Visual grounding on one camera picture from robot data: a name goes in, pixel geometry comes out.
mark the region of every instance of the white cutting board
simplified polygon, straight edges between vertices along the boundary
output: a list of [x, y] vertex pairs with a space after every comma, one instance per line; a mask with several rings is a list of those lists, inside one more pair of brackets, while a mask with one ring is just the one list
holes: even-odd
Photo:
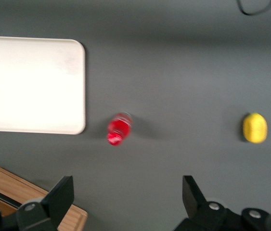
[[0, 131], [79, 134], [84, 127], [83, 46], [0, 37]]

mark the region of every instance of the yellow fruit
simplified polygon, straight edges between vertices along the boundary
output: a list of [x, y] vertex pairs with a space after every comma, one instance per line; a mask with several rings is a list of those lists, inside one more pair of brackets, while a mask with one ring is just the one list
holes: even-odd
[[258, 113], [251, 113], [243, 120], [243, 135], [251, 143], [262, 143], [268, 133], [265, 118]]

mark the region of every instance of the screw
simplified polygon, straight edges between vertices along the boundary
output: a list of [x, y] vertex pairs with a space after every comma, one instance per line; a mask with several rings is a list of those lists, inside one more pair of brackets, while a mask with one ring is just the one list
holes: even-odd
[[25, 211], [30, 211], [30, 210], [34, 209], [34, 207], [35, 207], [35, 204], [31, 204], [31, 205], [26, 206], [26, 207], [24, 208], [24, 210], [25, 210]]
[[251, 210], [249, 211], [249, 215], [253, 218], [261, 218], [261, 215], [258, 211], [255, 211], [255, 210]]
[[211, 208], [213, 210], [219, 210], [220, 206], [217, 203], [210, 203], [209, 208]]

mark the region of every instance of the wooden board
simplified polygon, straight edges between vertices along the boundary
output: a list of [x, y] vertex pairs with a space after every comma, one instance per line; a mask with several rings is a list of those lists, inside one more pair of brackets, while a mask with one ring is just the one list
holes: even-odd
[[[48, 192], [0, 167], [0, 193], [24, 203], [30, 199], [44, 197]], [[86, 220], [87, 212], [71, 205], [58, 230], [81, 231]]]

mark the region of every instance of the gray tabletop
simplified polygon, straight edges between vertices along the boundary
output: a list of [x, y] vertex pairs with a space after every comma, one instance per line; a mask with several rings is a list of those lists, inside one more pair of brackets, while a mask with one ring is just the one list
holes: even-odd
[[[173, 230], [186, 217], [183, 175], [234, 212], [271, 212], [271, 9], [250, 17], [234, 0], [10, 0], [0, 1], [0, 36], [85, 46], [84, 132], [0, 132], [1, 167], [46, 190], [73, 175], [85, 230]], [[113, 147], [106, 125], [120, 111], [133, 130]], [[259, 145], [241, 141], [250, 112], [268, 122]]]

